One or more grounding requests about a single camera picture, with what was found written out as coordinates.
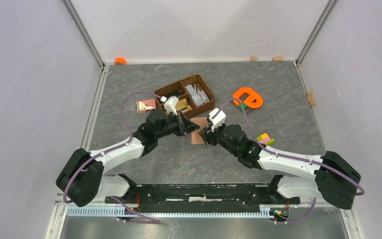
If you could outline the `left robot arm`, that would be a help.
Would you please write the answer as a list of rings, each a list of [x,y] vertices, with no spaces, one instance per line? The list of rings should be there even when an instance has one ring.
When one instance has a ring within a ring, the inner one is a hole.
[[[166,115],[162,109],[150,111],[144,123],[126,140],[109,147],[86,151],[76,149],[56,179],[64,202],[83,207],[95,198],[118,196],[125,203],[136,198],[136,189],[122,176],[107,176],[109,170],[150,153],[164,136],[184,136],[199,126],[182,112]]]

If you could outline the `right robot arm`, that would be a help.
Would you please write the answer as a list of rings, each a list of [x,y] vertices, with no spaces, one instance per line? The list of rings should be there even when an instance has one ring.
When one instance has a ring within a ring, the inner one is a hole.
[[[318,197],[340,209],[350,210],[360,195],[361,175],[333,151],[302,155],[280,151],[251,140],[237,124],[206,127],[199,132],[206,145],[220,145],[247,168],[283,172],[267,190],[273,203],[285,198]]]

